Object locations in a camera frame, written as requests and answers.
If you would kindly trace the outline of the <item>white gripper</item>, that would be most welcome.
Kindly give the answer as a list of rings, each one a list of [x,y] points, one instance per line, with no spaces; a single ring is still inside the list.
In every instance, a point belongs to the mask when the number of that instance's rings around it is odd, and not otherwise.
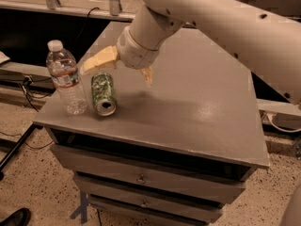
[[[126,67],[140,70],[148,87],[152,86],[153,71],[149,67],[159,55],[161,38],[158,32],[133,35],[126,26],[118,38],[116,46],[107,46],[87,59],[80,68],[82,75],[102,69],[115,69],[120,59]]]

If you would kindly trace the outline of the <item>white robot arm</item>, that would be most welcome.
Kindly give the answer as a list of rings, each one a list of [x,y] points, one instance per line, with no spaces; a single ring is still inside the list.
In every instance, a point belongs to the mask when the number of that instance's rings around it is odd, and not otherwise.
[[[301,101],[301,24],[236,0],[143,0],[113,46],[80,66],[148,68],[163,42],[189,23],[292,104]]]

